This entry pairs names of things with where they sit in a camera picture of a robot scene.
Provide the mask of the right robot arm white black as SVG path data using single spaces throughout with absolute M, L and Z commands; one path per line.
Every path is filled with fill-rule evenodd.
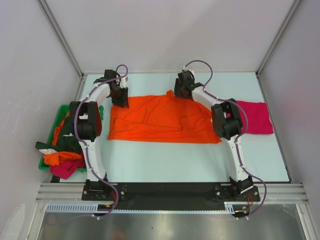
M 240 141 L 243 121 L 239 105 L 233 98 L 223 100 L 206 91 L 202 83 L 195 82 L 194 72 L 187 68 L 177 74 L 174 95 L 200 103 L 211 111 L 213 130 L 223 140 L 228 153 L 230 194 L 235 200 L 242 201 L 254 184 L 246 168 Z

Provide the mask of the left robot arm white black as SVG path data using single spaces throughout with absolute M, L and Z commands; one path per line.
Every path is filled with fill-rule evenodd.
M 117 193 L 108 181 L 102 161 L 100 136 L 103 124 L 99 107 L 106 98 L 111 98 L 112 104 L 127 108 L 127 81 L 128 73 L 120 75 L 116 70 L 106 69 L 104 76 L 94 81 L 86 96 L 69 104 L 71 133 L 82 149 L 87 172 L 81 197 L 83 201 L 102 201 Z

